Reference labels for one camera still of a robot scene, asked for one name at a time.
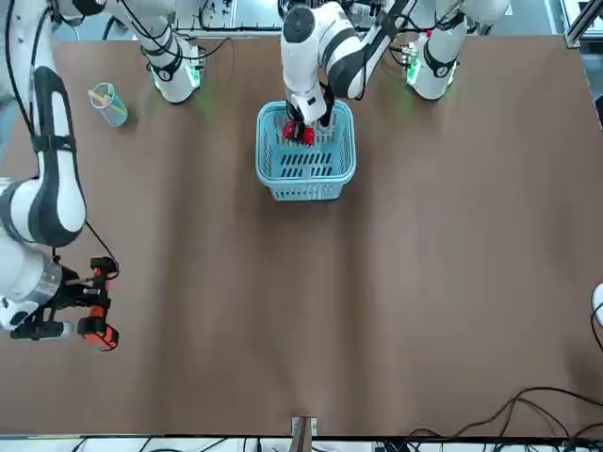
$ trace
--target wire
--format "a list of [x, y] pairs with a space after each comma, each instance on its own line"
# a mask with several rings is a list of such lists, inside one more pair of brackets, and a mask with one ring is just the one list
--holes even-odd
[[130, 16], [130, 19], [133, 20], [133, 25], [135, 26], [135, 28], [138, 30], [138, 32], [146, 39], [148, 40], [152, 40], [153, 43], [159, 47], [159, 49], [161, 49], [163, 52], [165, 52], [168, 55], [171, 55], [173, 57], [179, 57], [182, 59], [187, 59], [190, 61], [201, 61], [202, 59], [206, 59], [208, 57], [210, 57], [211, 55], [215, 54], [216, 52], [218, 52], [218, 50], [221, 48], [222, 45], [224, 45], [225, 42], [227, 42], [228, 40], [232, 40], [231, 38], [226, 38], [224, 40], [222, 40], [220, 42], [220, 44], [218, 44], [216, 46], [215, 49], [211, 50], [209, 53], [204, 53], [201, 56], [196, 56], [196, 57], [191, 57], [191, 56], [184, 56], [184, 55], [178, 55], [175, 54], [174, 52], [172, 52], [170, 49], [168, 49], [165, 45], [160, 44], [156, 38], [154, 38], [153, 36], [151, 36], [151, 33], [149, 33], [149, 31], [144, 27], [144, 25], [139, 21], [139, 18], [136, 17], [136, 15], [134, 14], [134, 12], [132, 12], [132, 9], [130, 9], [130, 7], [128, 7], [128, 5], [125, 3], [124, 0], [118, 0], [118, 2], [121, 2], [123, 7], [126, 9], [126, 11], [128, 12], [128, 15]]
[[601, 353], [603, 353], [603, 344], [601, 344], [601, 340], [599, 339], [599, 335], [596, 333], [596, 329], [595, 329], [595, 318], [596, 318], [596, 313], [599, 311], [599, 309], [603, 308], [603, 303], [599, 304], [595, 310], [593, 310], [593, 313], [591, 314], [591, 330], [593, 331], [593, 336], [595, 337], [596, 340], [596, 344], [599, 347], [599, 350], [601, 350]]
[[[398, 17], [401, 17], [402, 19], [404, 19], [404, 25], [402, 25], [400, 27], [400, 29], [398, 30], [399, 33], [407, 33], [409, 31], [415, 32], [415, 33], [427, 33], [429, 31], [433, 31], [435, 28], [438, 28], [439, 26], [441, 26], [442, 24], [444, 24], [444, 21], [446, 20], [446, 18], [448, 17], [449, 13], [444, 14], [440, 20], [437, 20], [437, 16], [436, 13], [433, 14], [433, 23], [434, 25], [429, 27], [429, 28], [421, 28], [420, 26], [418, 26], [415, 21], [413, 21], [413, 19], [411, 19], [410, 14], [400, 14]], [[413, 26], [413, 28], [402, 28], [403, 26], [405, 26], [406, 24], [410, 23], [410, 25]]]
[[149, 445], [149, 443], [151, 442], [151, 440], [154, 438], [155, 436], [150, 436], [149, 438], [147, 438], [147, 441], [144, 442], [144, 444], [142, 445], [142, 447], [140, 448], [139, 452], [142, 452], [144, 450], [144, 448]]
[[206, 447], [204, 447], [203, 449], [201, 449], [199, 452], [207, 452], [209, 449], [216, 447], [218, 444], [222, 444], [223, 442], [225, 442], [228, 438], [222, 438], [221, 440], [217, 440], [215, 443], [212, 443]]
[[[525, 405], [530, 406], [531, 408], [533, 408], [536, 412], [539, 412], [540, 414], [543, 415], [543, 419], [547, 420], [548, 419], [552, 419], [553, 422], [555, 422], [555, 424], [557, 424], [562, 430], [563, 433], [565, 434], [566, 437], [569, 437], [569, 430], [567, 429], [567, 427], [559, 420], [557, 419], [555, 416], [553, 416], [550, 412], [548, 412], [547, 410], [545, 410], [543, 407], [541, 407], [540, 405], [532, 402], [531, 400], [528, 400], [524, 397], [519, 397], [517, 399], [518, 402], [524, 403]], [[548, 423], [548, 426], [551, 430], [551, 433], [553, 435], [555, 435], [555, 428]]]
[[115, 24], [116, 20], [117, 19], [115, 19], [115, 16], [109, 17], [109, 20], [106, 22], [105, 25], [105, 31], [103, 32], [102, 40], [106, 40], [108, 38], [109, 32], [111, 31], [111, 27], [113, 26], [113, 24]]
[[574, 435], [572, 436], [572, 438], [577, 439], [582, 433], [585, 433], [588, 430], [592, 430], [593, 428], [603, 428], [603, 422], [596, 422], [594, 424], [591, 424], [590, 426], [586, 426], [586, 427], [581, 428], [576, 433], [574, 433]]
[[417, 3], [418, 3], [418, 0], [415, 0], [413, 5], [410, 7], [408, 12], [406, 13], [407, 19], [404, 19], [404, 24], [402, 24], [401, 28], [405, 27], [408, 24], [408, 19], [410, 19], [411, 14], [413, 14], [413, 11], [415, 10]]
[[80, 441], [78, 444], [76, 444], [76, 445], [73, 447], [72, 452], [77, 452], [77, 451], [79, 450], [79, 448], [82, 446], [82, 444], [84, 444], [84, 443], [86, 442], [86, 440], [87, 440], [87, 439], [88, 439], [87, 437], [84, 437], [84, 438], [82, 439], [82, 441]]
[[[552, 414], [550, 414], [549, 412], [547, 412], [545, 409], [543, 409], [539, 405], [536, 405], [534, 402], [531, 402], [530, 400], [527, 400], [524, 397], [522, 397], [525, 394], [536, 393], [536, 392], [552, 392], [552, 393], [557, 393], [557, 394], [563, 394], [565, 396], [572, 396], [573, 398], [575, 398], [577, 400], [580, 400], [582, 402], [589, 403], [591, 405], [595, 405], [595, 406], [597, 406], [599, 408], [603, 408], [603, 402], [600, 401], [600, 400], [598, 400], [598, 399], [596, 399], [596, 398], [593, 398], [593, 397], [588, 397], [586, 395], [581, 395], [581, 394], [578, 394], [578, 393], [574, 393], [573, 391], [568, 391], [568, 390], [562, 389], [562, 388], [555, 388], [553, 386], [530, 386], [528, 388], [525, 388], [525, 389], [519, 391], [514, 397], [510, 398], [492, 416], [490, 416], [490, 417], [488, 417], [488, 418], [486, 418], [484, 420], [478, 421], [478, 422], [472, 422], [470, 424], [467, 424], [466, 426], [464, 426], [463, 428], [460, 428], [456, 433], [454, 433], [451, 436], [443, 437], [439, 433], [437, 433], [437, 432], [435, 432], [433, 430], [430, 430], [428, 428], [415, 428], [410, 433], [408, 433], [407, 437], [413, 437], [418, 432], [426, 432], [426, 433], [429, 433], [432, 436], [435, 436], [436, 439], [440, 443], [448, 443], [448, 442], [453, 441], [454, 439], [460, 437], [461, 435], [463, 435], [465, 432], [467, 432], [468, 430], [470, 430], [472, 428], [480, 427], [480, 426], [485, 426], [487, 424], [490, 424], [491, 422], [493, 422], [496, 419], [498, 419], [499, 416], [501, 414], [503, 414], [507, 409], [509, 409], [508, 417], [506, 418], [506, 420], [505, 420], [505, 422], [503, 424], [503, 428], [500, 430], [499, 437], [502, 437], [502, 435], [506, 432], [506, 429], [509, 426], [509, 423], [511, 422], [511, 414], [513, 413], [513, 407], [515, 406], [515, 404], [518, 401], [521, 401], [520, 403], [526, 403], [525, 401], [527, 401], [528, 405], [530, 405], [534, 409], [536, 409], [536, 410], [538, 410], [538, 411], [540, 411], [540, 412], [548, 415], [551, 419], [555, 420], [556, 423], [559, 423], [559, 425], [562, 426], [563, 431], [566, 432], [565, 426], [557, 418], [555, 418], [554, 416], [552, 416]], [[591, 424], [590, 426], [587, 426], [587, 427], [579, 430], [576, 433], [576, 435], [574, 435], [574, 437], [577, 437], [578, 435], [580, 435], [581, 433], [583, 433], [584, 431], [586, 431], [588, 429], [596, 428], [596, 427], [603, 427], [603, 423]]]
[[[98, 243], [101, 244], [101, 246], [105, 249], [105, 251], [107, 252], [109, 257], [111, 259], [113, 259], [113, 262], [115, 262], [116, 271], [112, 275], [109, 275], [107, 279], [109, 281], [116, 279], [118, 276], [120, 276], [119, 261], [115, 258], [115, 255], [111, 252], [111, 249], [106, 245], [105, 240], [103, 240], [103, 238], [94, 230], [94, 228], [92, 227], [92, 225], [90, 224], [90, 222], [88, 220], [86, 220], [86, 226], [88, 226], [88, 229], [90, 229], [90, 232], [92, 233], [92, 235], [94, 235], [94, 237], [96, 238]], [[151, 439], [152, 438], [149, 438], [149, 440], [147, 440], [147, 443], [142, 448], [144, 448], [149, 443], [149, 441], [151, 441]]]
[[394, 52], [402, 53], [402, 51], [400, 49], [393, 49], [393, 48], [389, 47], [389, 55], [392, 57], [392, 59], [394, 61], [396, 61], [396, 63], [398, 65], [402, 66], [403, 65], [402, 60], [401, 59], [397, 59], [396, 55], [394, 54]]
[[79, 33], [77, 32], [77, 29], [73, 26], [73, 21], [68, 21], [67, 19], [65, 19], [65, 16], [63, 16], [60, 13], [58, 13], [57, 16], [58, 16], [58, 18], [60, 19], [60, 21], [62, 23], [66, 24], [75, 33], [75, 38], [79, 42], [80, 41], [80, 39], [79, 39]]
[[[146, 447], [146, 445], [153, 439], [154, 437], [149, 438], [145, 444], [142, 445], [142, 448], [140, 449], [139, 452], [142, 452], [142, 450]], [[209, 449], [216, 447], [218, 444], [222, 444], [224, 443], [228, 438], [222, 438], [221, 440], [217, 440], [216, 442], [204, 447], [203, 449], [201, 449], [199, 452], [207, 452]], [[172, 449], [169, 447], [161, 447], [159, 449], [153, 449], [150, 450], [148, 452], [182, 452], [181, 450], [178, 449]]]
[[4, 30], [4, 39], [5, 39], [5, 43], [6, 43], [5, 58], [7, 60], [8, 78], [10, 79], [10, 86], [12, 87], [12, 90], [14, 91], [15, 100], [17, 101], [17, 104], [19, 105], [19, 109], [21, 110], [21, 114], [23, 115], [25, 125], [27, 126], [27, 130], [29, 131], [29, 135], [31, 137], [33, 137], [34, 129], [33, 129], [33, 126], [31, 125], [31, 121], [27, 117], [27, 112], [25, 111], [25, 106], [23, 104], [23, 100], [21, 99], [21, 95], [19, 94], [19, 90], [17, 89], [17, 82], [15, 81], [15, 74], [12, 69], [12, 62], [10, 60], [10, 25], [11, 25], [11, 19], [12, 19], [12, 11], [14, 10], [14, 8], [15, 8], [15, 0], [9, 0], [6, 26], [5, 26], [5, 30]]

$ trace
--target floor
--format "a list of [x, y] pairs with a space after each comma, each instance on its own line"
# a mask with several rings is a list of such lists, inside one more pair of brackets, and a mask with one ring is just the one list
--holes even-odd
[[[238, 3], [252, 0], [238, 0]], [[56, 33], [58, 40], [100, 40], [106, 26], [108, 16], [100, 14], [86, 19], [77, 29], [77, 34], [68, 26], [63, 25]], [[507, 15], [494, 28], [494, 35], [526, 35], [526, 34], [550, 34], [563, 31], [562, 8], [559, 0], [512, 0], [512, 5]], [[112, 40], [130, 40], [131, 34], [122, 32], [117, 27], [109, 34]], [[585, 71], [590, 79], [592, 91], [595, 97], [603, 94], [603, 57], [601, 49], [585, 48], [584, 65]], [[4, 154], [4, 148], [8, 140], [10, 129], [17, 117], [17, 108], [14, 103], [3, 102], [0, 95], [0, 161]], [[144, 439], [92, 439], [87, 440], [79, 449], [84, 452], [101, 452], [111, 450], [115, 452], [138, 452], [144, 444]], [[182, 451], [201, 450], [214, 443], [215, 439], [153, 439], [145, 450], [154, 450], [160, 447], [168, 447]], [[0, 440], [0, 452], [69, 452], [79, 442], [74, 439], [54, 440]], [[282, 439], [262, 440], [263, 450], [269, 452], [286, 452], [290, 441]], [[213, 452], [254, 452], [255, 439], [245, 443], [243, 439], [232, 439], [215, 446]], [[318, 452], [373, 452], [375, 444], [372, 443], [316, 443]], [[536, 447], [539, 452], [548, 452], [550, 447]], [[424, 444], [420, 446], [421, 452], [442, 452], [436, 444]], [[524, 452], [523, 446], [505, 447], [509, 452]], [[480, 444], [446, 444], [444, 452], [481, 452]]]
[[[71, 452], [81, 440], [0, 440], [0, 452]], [[193, 452], [202, 451], [215, 443], [217, 439], [153, 439], [144, 448], [148, 452]], [[87, 440], [79, 449], [79, 452], [139, 452], [146, 442], [141, 438], [103, 439]], [[262, 451], [286, 452], [290, 440], [284, 439], [262, 439]], [[374, 443], [313, 443], [315, 452], [373, 452]], [[492, 445], [486, 448], [486, 452], [492, 451]], [[420, 452], [442, 452], [439, 444], [423, 444], [419, 447]], [[212, 452], [256, 452], [256, 439], [230, 439], [211, 448]], [[510, 445], [504, 447], [504, 452], [526, 452], [523, 445]], [[528, 452], [554, 452], [554, 449], [546, 446], [531, 447]], [[444, 452], [483, 452], [481, 444], [446, 444]], [[587, 449], [577, 449], [577, 452], [587, 452]]]

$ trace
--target metal frame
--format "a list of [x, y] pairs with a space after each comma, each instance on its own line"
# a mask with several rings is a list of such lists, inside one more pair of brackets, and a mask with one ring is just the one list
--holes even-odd
[[603, 0], [591, 0], [565, 32], [567, 47], [579, 47], [579, 39], [603, 11]]

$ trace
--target green light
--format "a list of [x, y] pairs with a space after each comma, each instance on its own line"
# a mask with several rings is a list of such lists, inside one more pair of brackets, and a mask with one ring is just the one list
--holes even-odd
[[193, 69], [191, 66], [187, 66], [187, 75], [192, 87], [197, 88], [199, 85], [201, 85], [201, 75], [198, 69]]
[[415, 62], [413, 62], [406, 71], [406, 83], [408, 83], [409, 85], [414, 85], [420, 69], [421, 60], [417, 58]]

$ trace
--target red object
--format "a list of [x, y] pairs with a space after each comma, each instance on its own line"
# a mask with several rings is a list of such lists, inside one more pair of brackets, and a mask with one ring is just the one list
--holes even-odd
[[293, 121], [287, 121], [285, 126], [283, 127], [283, 138], [284, 139], [292, 139], [293, 132], [295, 132], [295, 124]]
[[312, 146], [314, 144], [314, 129], [312, 127], [306, 127], [303, 129], [303, 137], [301, 142], [306, 146]]
[[[295, 122], [287, 121], [283, 127], [283, 137], [285, 139], [293, 139], [295, 132]], [[312, 127], [303, 128], [303, 133], [301, 134], [301, 143], [305, 144], [306, 146], [312, 146], [314, 144], [314, 129]]]

